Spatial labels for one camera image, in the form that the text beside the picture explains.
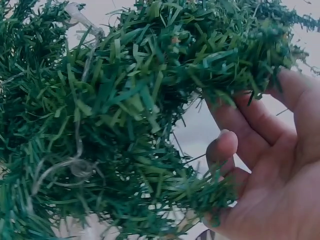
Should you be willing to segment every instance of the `green garland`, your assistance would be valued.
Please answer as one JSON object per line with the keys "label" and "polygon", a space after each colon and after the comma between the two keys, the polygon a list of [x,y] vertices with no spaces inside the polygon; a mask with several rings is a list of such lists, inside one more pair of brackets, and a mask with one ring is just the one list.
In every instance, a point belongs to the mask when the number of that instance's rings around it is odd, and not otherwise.
{"label": "green garland", "polygon": [[218,169],[199,178],[169,141],[184,105],[203,92],[260,98],[279,68],[305,61],[293,25],[320,27],[280,0],[148,0],[68,50],[67,2],[36,2],[0,1],[1,240],[55,240],[61,219],[85,226],[91,213],[118,239],[175,239],[193,224],[178,229],[174,208],[219,215],[232,181]]}

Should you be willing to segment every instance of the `fingernail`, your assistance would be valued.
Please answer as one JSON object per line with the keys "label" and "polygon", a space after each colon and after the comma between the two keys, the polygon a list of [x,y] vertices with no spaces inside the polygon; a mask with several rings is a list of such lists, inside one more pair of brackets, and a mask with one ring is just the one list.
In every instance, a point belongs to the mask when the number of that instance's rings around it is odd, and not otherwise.
{"label": "fingernail", "polygon": [[203,217],[201,218],[201,222],[209,229],[219,227],[219,221],[212,220],[212,223],[208,222],[208,220]]}
{"label": "fingernail", "polygon": [[207,228],[209,228],[210,227],[210,224],[208,223],[208,220],[207,219],[205,219],[204,217],[203,218],[201,218],[201,222],[207,227]]}
{"label": "fingernail", "polygon": [[230,132],[230,131],[227,130],[227,129],[222,129],[222,130],[220,131],[220,134],[219,134],[219,136],[218,136],[218,139],[219,139],[223,134],[228,133],[228,132]]}

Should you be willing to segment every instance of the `christmas wreath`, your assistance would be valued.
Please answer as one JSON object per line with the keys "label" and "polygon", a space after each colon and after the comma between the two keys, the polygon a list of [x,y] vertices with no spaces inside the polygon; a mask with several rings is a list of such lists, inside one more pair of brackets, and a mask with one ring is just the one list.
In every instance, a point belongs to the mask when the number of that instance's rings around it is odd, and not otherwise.
{"label": "christmas wreath", "polygon": [[[293,25],[320,26],[280,0],[138,0],[104,34],[81,4],[36,2],[0,1],[2,240],[57,240],[61,220],[85,227],[90,214],[118,239],[176,239],[219,216],[237,198],[232,179],[218,168],[199,177],[170,142],[184,106],[281,88],[279,69],[308,55]],[[78,22],[88,31],[68,49]],[[181,228],[176,209],[195,217]]]}

